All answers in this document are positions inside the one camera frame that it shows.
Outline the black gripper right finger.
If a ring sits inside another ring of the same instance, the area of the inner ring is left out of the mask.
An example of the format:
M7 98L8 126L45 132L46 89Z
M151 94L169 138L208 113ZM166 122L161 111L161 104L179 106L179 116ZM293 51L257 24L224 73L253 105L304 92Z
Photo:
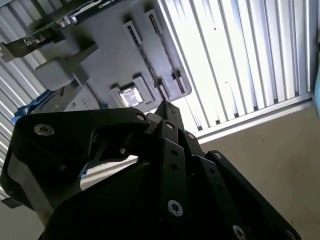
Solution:
M293 226L219 151L203 152L171 107L190 176L190 208L206 234L218 240L299 240Z

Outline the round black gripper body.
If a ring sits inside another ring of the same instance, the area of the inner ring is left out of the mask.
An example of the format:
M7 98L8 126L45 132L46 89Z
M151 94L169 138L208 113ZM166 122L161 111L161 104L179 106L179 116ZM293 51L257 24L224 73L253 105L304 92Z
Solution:
M136 163L65 201L46 240L223 240L214 204L183 163Z

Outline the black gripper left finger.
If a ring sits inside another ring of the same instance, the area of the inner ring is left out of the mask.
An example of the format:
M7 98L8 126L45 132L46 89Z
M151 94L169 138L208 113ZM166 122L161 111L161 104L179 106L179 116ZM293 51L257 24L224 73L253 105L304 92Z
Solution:
M0 182L47 226L60 205L140 163L185 164L172 106L31 114L14 127Z

